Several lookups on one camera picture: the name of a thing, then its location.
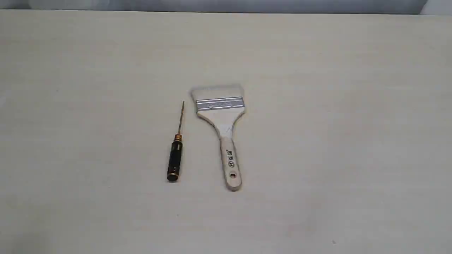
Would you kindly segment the wide wooden paint brush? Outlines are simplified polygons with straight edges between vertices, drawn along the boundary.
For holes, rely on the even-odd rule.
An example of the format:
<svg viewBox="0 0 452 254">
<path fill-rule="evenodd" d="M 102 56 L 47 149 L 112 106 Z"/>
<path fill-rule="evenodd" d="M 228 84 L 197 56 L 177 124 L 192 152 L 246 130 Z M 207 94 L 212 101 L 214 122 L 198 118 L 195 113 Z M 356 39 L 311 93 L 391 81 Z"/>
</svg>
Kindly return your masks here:
<svg viewBox="0 0 452 254">
<path fill-rule="evenodd" d="M 240 84 L 195 87 L 190 95 L 196 114 L 214 127 L 220 141 L 225 185 L 232 192 L 242 187 L 242 174 L 233 141 L 236 121 L 245 113 L 244 90 Z"/>
</svg>

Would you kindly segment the black and gold screwdriver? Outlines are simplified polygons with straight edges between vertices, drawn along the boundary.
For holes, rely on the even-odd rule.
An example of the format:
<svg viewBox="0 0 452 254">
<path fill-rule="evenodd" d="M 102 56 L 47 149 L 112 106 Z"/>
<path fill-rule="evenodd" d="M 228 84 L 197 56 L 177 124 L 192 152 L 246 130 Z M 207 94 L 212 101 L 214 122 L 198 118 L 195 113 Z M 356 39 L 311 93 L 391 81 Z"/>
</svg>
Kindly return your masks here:
<svg viewBox="0 0 452 254">
<path fill-rule="evenodd" d="M 168 169 L 167 169 L 167 180 L 170 183 L 175 183 L 179 179 L 180 174 L 180 165 L 182 161 L 182 153 L 183 153 L 183 142 L 182 142 L 182 122 L 184 115 L 184 107 L 185 101 L 182 102 L 180 117 L 179 117 L 179 126 L 176 135 L 174 136 L 174 140 L 171 143 L 171 152 L 168 159 Z"/>
</svg>

